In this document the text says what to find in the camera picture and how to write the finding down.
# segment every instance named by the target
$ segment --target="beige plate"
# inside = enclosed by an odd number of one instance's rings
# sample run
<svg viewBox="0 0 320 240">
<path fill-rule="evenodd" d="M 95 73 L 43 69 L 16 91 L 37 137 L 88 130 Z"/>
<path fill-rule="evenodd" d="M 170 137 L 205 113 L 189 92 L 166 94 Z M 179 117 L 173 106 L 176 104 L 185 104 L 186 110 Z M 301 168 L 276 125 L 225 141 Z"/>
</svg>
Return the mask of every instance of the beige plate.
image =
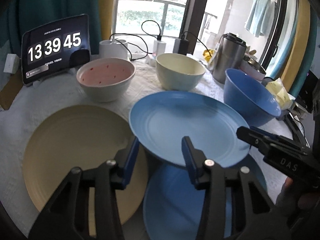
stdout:
<svg viewBox="0 0 320 240">
<path fill-rule="evenodd" d="M 71 168 L 95 168 L 119 149 L 132 132 L 117 114 L 96 106 L 72 106 L 48 117 L 31 136 L 23 159 L 28 193 L 40 211 Z M 131 183 L 117 191 L 121 223 L 139 207 L 148 182 L 147 160 L 140 147 Z M 89 228 L 95 234 L 94 191 L 90 191 Z"/>
</svg>

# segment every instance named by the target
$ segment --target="white container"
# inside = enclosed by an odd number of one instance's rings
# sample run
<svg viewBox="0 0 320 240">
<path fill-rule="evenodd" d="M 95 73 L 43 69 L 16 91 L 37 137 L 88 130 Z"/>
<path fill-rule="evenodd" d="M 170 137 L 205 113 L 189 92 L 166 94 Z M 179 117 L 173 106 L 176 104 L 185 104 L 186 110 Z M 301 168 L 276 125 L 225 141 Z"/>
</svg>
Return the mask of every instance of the white container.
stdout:
<svg viewBox="0 0 320 240">
<path fill-rule="evenodd" d="M 119 58 L 102 58 L 83 65 L 78 70 L 76 78 L 91 100 L 110 102 L 126 92 L 135 73 L 136 68 L 130 61 Z"/>
<path fill-rule="evenodd" d="M 156 61 L 158 79 L 166 90 L 190 91 L 205 73 L 199 62 L 181 54 L 161 54 Z"/>
<path fill-rule="evenodd" d="M 128 42 L 126 40 L 119 41 L 100 41 L 99 58 L 121 58 L 127 60 L 128 50 L 125 47 L 128 47 Z"/>
</svg>

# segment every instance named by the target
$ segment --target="digital clock display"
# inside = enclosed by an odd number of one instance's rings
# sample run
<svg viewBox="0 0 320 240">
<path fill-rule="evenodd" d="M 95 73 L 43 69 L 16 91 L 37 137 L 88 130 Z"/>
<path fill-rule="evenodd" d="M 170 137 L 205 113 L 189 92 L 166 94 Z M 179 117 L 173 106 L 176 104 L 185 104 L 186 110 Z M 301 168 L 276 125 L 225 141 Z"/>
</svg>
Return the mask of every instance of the digital clock display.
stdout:
<svg viewBox="0 0 320 240">
<path fill-rule="evenodd" d="M 77 64 L 88 62 L 90 55 L 88 16 L 79 15 L 42 25 L 23 35 L 22 75 L 24 84 L 73 67 L 70 58 L 80 50 Z"/>
</svg>

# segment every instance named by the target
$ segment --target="white bowl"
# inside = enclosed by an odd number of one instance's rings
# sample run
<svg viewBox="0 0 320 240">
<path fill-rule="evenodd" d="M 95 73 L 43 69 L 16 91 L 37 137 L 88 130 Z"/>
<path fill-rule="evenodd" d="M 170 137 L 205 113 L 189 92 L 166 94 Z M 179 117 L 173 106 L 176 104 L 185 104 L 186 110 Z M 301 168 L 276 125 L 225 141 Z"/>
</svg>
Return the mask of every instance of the white bowl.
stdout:
<svg viewBox="0 0 320 240">
<path fill-rule="evenodd" d="M 83 65 L 76 77 L 91 100 L 110 102 L 126 92 L 135 73 L 135 66 L 127 60 L 102 58 Z"/>
<path fill-rule="evenodd" d="M 205 73 L 199 62 L 181 54 L 161 54 L 156 61 L 158 79 L 166 90 L 190 91 Z"/>
</svg>

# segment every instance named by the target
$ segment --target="blue plate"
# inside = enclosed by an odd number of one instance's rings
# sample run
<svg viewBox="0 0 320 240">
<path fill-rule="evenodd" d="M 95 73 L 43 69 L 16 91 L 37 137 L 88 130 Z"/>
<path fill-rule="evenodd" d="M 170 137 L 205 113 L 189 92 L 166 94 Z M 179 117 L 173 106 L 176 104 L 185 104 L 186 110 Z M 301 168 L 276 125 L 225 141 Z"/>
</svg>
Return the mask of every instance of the blue plate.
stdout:
<svg viewBox="0 0 320 240">
<path fill-rule="evenodd" d="M 139 141 L 156 157 L 185 167 L 181 140 L 189 136 L 195 148 L 222 167 L 230 167 L 249 152 L 236 137 L 239 126 L 248 127 L 231 107 L 203 95 L 167 91 L 149 95 L 130 111 L 129 124 Z"/>
<path fill-rule="evenodd" d="M 235 165 L 247 166 L 267 190 L 257 163 L 248 155 Z M 225 237 L 231 235 L 231 191 L 226 191 Z M 195 240 L 200 224 L 204 190 L 197 191 L 186 170 L 162 165 L 152 176 L 144 197 L 143 220 L 151 240 Z"/>
</svg>

